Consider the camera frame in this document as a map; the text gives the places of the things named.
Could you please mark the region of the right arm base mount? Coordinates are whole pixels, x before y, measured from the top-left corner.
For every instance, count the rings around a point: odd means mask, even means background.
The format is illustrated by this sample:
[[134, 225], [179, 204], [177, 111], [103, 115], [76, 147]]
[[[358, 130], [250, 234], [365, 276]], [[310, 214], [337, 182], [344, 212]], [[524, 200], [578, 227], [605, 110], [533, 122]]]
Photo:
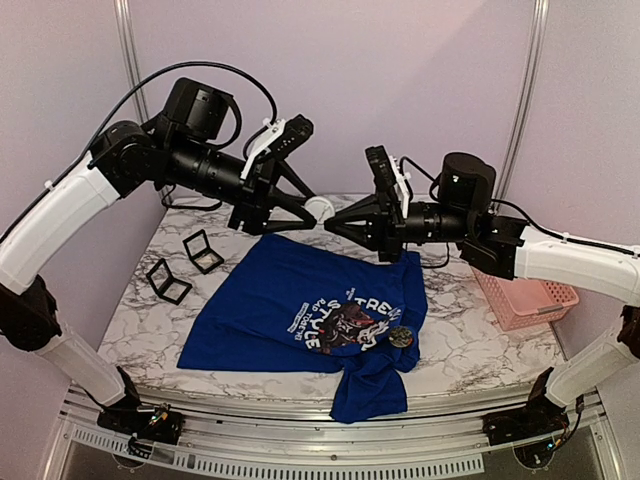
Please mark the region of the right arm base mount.
[[559, 407], [545, 396], [529, 399], [523, 407], [501, 410], [482, 417], [482, 431], [491, 445], [524, 440], [561, 430], [560, 437], [551, 440], [548, 450], [557, 450], [575, 433], [584, 410], [584, 396], [575, 400], [576, 422], [570, 428], [565, 407]]

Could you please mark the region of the blue panda t-shirt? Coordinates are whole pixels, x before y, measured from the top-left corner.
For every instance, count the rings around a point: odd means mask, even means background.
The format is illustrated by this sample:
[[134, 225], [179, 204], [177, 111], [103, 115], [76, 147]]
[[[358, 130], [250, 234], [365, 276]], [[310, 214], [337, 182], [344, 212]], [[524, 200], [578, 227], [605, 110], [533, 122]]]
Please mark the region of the blue panda t-shirt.
[[[263, 236], [197, 315], [180, 369], [261, 373], [339, 373], [330, 416], [352, 424], [404, 413], [403, 374], [420, 359], [428, 311], [421, 257], [374, 265]], [[399, 349], [390, 330], [409, 327]]]

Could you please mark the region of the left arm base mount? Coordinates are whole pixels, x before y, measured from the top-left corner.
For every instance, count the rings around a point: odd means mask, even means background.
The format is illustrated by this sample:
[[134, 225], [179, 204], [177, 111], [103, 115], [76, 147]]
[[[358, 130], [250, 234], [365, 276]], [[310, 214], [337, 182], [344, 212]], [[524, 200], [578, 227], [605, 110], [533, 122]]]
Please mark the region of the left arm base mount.
[[97, 419], [103, 429], [169, 445], [178, 443], [184, 422], [184, 415], [169, 404], [143, 405], [128, 398], [103, 407]]

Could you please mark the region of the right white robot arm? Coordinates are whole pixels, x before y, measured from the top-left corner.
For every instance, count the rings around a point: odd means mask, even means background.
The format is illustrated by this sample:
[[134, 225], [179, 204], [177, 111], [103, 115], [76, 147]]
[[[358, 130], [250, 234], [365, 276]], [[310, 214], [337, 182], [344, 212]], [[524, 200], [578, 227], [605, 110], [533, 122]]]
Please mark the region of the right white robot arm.
[[375, 191], [325, 220], [324, 227], [399, 260], [408, 244], [453, 243], [460, 257], [484, 274], [507, 280], [551, 281], [623, 302], [622, 324], [602, 334], [568, 363], [541, 374], [517, 427], [537, 436], [581, 394], [639, 360], [639, 249], [557, 233], [528, 215], [491, 209], [495, 169], [480, 158], [451, 152], [433, 180], [431, 201], [414, 201], [407, 177], [386, 150], [365, 151]]

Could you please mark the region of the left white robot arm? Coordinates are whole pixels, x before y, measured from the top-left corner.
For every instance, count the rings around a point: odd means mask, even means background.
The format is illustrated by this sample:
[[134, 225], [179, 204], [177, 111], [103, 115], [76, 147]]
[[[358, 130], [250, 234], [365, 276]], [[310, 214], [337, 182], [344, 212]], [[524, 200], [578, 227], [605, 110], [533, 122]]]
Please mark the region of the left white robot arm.
[[[58, 67], [1, 70], [1, 225], [10, 222], [82, 150], [126, 91], [121, 68], [64, 72]], [[153, 188], [89, 222], [46, 265], [43, 275], [61, 317], [97, 346], [127, 281], [162, 216]], [[1, 343], [1, 405], [52, 409], [69, 380], [32, 353]]]

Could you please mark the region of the black display box with brooch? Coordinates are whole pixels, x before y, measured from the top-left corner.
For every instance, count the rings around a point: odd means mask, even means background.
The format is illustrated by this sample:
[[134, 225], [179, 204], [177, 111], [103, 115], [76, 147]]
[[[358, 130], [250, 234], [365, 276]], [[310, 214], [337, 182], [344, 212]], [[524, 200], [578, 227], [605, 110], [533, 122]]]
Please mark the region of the black display box with brooch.
[[192, 290], [192, 284], [178, 279], [165, 259], [158, 260], [145, 276], [156, 296], [173, 305], [180, 305]]

